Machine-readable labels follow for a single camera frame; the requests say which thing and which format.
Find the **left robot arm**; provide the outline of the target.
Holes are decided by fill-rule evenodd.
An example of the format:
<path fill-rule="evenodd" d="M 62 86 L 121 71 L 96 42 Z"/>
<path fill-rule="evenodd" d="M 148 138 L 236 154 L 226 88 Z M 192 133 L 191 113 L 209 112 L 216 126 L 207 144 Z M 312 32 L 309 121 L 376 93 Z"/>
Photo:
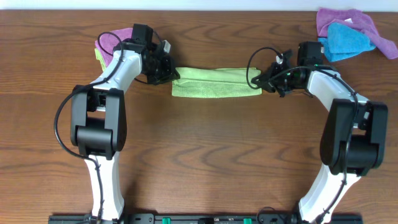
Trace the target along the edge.
<path fill-rule="evenodd" d="M 151 27 L 134 24 L 131 37 L 113 47 L 102 74 L 73 90 L 70 138 L 87 164 L 93 192 L 88 223 L 117 223 L 124 210 L 119 157 L 127 137 L 125 93 L 140 74 L 149 85 L 180 78 L 170 44 L 153 43 L 153 34 Z"/>

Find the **light green microfiber cloth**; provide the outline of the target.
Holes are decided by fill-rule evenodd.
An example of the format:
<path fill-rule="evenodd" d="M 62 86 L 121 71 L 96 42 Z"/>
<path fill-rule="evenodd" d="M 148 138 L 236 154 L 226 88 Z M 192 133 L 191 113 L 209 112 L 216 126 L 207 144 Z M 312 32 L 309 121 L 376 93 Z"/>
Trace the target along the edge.
<path fill-rule="evenodd" d="M 261 71 L 256 68 L 218 68 L 213 70 L 178 67 L 180 78 L 172 82 L 172 96 L 182 98 L 235 98 L 261 95 L 252 89 L 247 77 L 254 78 Z"/>

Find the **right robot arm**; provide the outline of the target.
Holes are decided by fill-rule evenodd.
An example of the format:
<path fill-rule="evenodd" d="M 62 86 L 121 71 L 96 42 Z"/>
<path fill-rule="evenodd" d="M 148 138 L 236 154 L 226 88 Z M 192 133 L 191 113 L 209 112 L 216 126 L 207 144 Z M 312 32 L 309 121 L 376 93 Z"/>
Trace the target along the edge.
<path fill-rule="evenodd" d="M 388 107 L 354 91 L 335 67 L 323 63 L 324 53 L 322 43 L 302 42 L 296 66 L 290 63 L 291 50 L 276 52 L 275 62 L 265 72 L 246 78 L 253 90 L 262 89 L 281 97 L 304 90 L 328 111 L 320 141 L 322 165 L 310 190 L 292 212 L 262 208 L 256 216 L 258 223 L 363 222 L 361 215 L 335 215 L 333 211 L 350 187 L 382 164 Z"/>

